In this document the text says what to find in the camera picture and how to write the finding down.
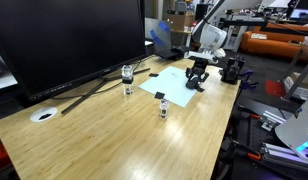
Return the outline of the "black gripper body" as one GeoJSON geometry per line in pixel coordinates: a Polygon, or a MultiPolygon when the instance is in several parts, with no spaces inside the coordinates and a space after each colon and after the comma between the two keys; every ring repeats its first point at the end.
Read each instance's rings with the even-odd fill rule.
{"type": "Polygon", "coordinates": [[[193,66],[186,69],[186,77],[188,80],[192,80],[194,76],[198,77],[200,82],[204,82],[209,74],[205,71],[208,65],[208,61],[202,58],[196,58],[193,66]]]}

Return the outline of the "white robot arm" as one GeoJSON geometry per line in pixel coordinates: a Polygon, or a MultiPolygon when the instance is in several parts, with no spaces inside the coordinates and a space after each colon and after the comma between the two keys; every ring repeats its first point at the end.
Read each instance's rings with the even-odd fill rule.
{"type": "Polygon", "coordinates": [[[186,71],[188,81],[197,79],[199,82],[204,82],[209,76],[205,71],[206,66],[218,63],[214,52],[224,46],[227,40],[227,32],[215,27],[212,20],[223,10],[224,5],[225,0],[218,0],[192,31],[191,37],[195,42],[201,44],[201,52],[189,51],[186,55],[186,58],[195,58],[193,67],[186,71]]]}

